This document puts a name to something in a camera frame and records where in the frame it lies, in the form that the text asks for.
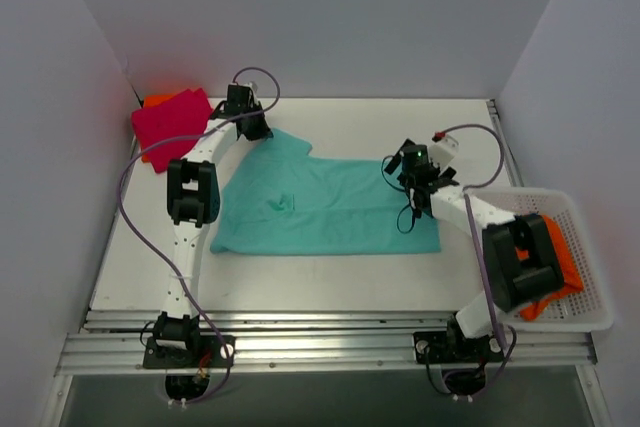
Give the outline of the teal t shirt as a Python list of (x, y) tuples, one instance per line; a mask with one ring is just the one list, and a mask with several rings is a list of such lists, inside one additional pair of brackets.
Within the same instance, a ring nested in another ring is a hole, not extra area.
[(438, 224), (410, 224), (405, 195), (375, 160), (324, 159), (276, 130), (252, 148), (222, 192), (213, 253), (255, 256), (431, 254)]

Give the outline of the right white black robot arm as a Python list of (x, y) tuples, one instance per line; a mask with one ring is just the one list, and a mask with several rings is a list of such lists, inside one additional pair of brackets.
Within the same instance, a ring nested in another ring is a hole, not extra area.
[(407, 139), (382, 170), (396, 175), (414, 220), (428, 216), (445, 222), (473, 242), (482, 291), (455, 313), (443, 337), (447, 353), (464, 360), (487, 334), (506, 346), (500, 324), (506, 315), (516, 312), (533, 320), (551, 301), (580, 290), (582, 282), (550, 217), (504, 210), (459, 185), (449, 166), (457, 148), (444, 133), (431, 146)]

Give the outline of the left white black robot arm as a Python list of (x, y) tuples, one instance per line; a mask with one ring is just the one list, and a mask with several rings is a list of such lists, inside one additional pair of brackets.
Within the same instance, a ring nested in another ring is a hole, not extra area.
[(167, 170), (167, 212), (173, 224), (173, 253), (167, 297), (153, 328), (153, 339), (179, 366), (194, 364), (202, 352), (199, 311), (193, 304), (199, 284), (204, 241), (221, 209), (217, 164), (240, 138), (272, 135), (256, 86), (233, 82), (214, 109), (214, 132), (195, 143)]

